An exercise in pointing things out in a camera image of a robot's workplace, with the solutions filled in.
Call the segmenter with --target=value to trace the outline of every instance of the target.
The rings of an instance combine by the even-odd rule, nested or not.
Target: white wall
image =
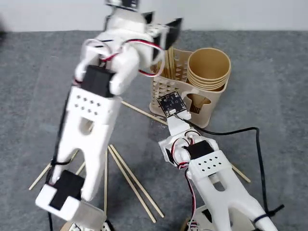
[[[308,30],[308,0],[140,0],[156,21],[184,17],[183,29]],[[104,0],[0,0],[9,31],[101,30]]]

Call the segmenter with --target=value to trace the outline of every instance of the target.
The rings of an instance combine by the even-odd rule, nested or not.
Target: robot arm
[[[121,1],[108,2],[119,6]],[[107,30],[84,43],[81,61],[75,70],[76,86],[71,88],[67,100],[63,131],[53,163],[68,162],[73,152],[80,150],[87,174],[83,179],[67,171],[67,166],[55,165],[51,180],[36,199],[39,207],[87,229],[101,230],[106,215],[87,202],[95,196],[103,175],[104,152],[121,106],[119,95],[129,87],[139,70],[149,68],[159,59],[163,61],[162,51],[167,48],[166,44],[172,44],[180,23],[177,20],[178,27],[173,25],[172,29],[147,24],[142,14],[119,6],[109,18]]]
[[[179,169],[187,168],[186,176],[192,180],[205,203],[202,209],[194,212],[192,220],[197,221],[199,230],[254,230],[252,222],[266,212],[237,178],[216,141],[201,136],[181,120],[189,117],[189,112],[175,111],[175,108],[182,108],[180,101],[177,92],[158,99],[167,116],[171,134],[159,145],[167,162]],[[222,190],[216,189],[218,182]],[[211,215],[211,222],[203,215],[206,209]],[[255,225],[263,231],[277,231],[269,217],[259,219]]]

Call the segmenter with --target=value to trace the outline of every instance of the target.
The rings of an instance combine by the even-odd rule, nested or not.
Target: gray floor
[[[11,33],[0,38],[0,227],[48,230],[47,215],[34,205],[43,185],[29,185],[50,160],[60,110],[80,45],[97,32]],[[286,205],[273,218],[280,231],[308,225],[308,33],[184,31],[178,48],[216,47],[232,61],[231,80],[210,121],[213,131],[261,128],[270,208]],[[124,99],[148,111],[150,80],[138,77]],[[121,109],[113,143],[159,204],[166,217],[153,224],[114,161],[109,158],[108,217],[117,231],[174,231],[190,215],[191,197],[183,172],[165,163],[157,142],[168,129],[131,109]],[[261,201],[255,138],[219,137],[227,157],[252,183]],[[77,168],[81,156],[72,167]],[[103,206],[103,187],[93,204]],[[59,228],[63,221],[55,219]]]

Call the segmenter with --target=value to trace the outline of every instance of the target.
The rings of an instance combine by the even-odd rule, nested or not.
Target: black cable tie
[[[261,215],[260,217],[257,217],[255,220],[254,220],[254,224],[256,224],[259,220],[263,219],[263,218],[266,218],[266,217],[273,217],[276,215],[277,212],[279,212],[280,210],[282,210],[284,208],[284,205],[280,205],[279,207],[277,207],[276,209],[274,210],[271,210],[271,211],[268,211],[266,214],[263,214]]]
[[[70,162],[71,162],[71,160],[66,161],[66,162],[57,162],[54,159],[51,159],[50,165],[51,166],[56,166],[56,165],[62,165],[63,166],[63,165],[68,165]]]

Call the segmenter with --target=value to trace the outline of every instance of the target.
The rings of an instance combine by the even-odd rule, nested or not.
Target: stacked paper cup
[[[221,91],[229,79],[231,62],[221,50],[202,48],[192,53],[188,59],[187,82],[206,91]],[[209,99],[200,95],[192,95],[193,105],[201,108],[210,103]]]

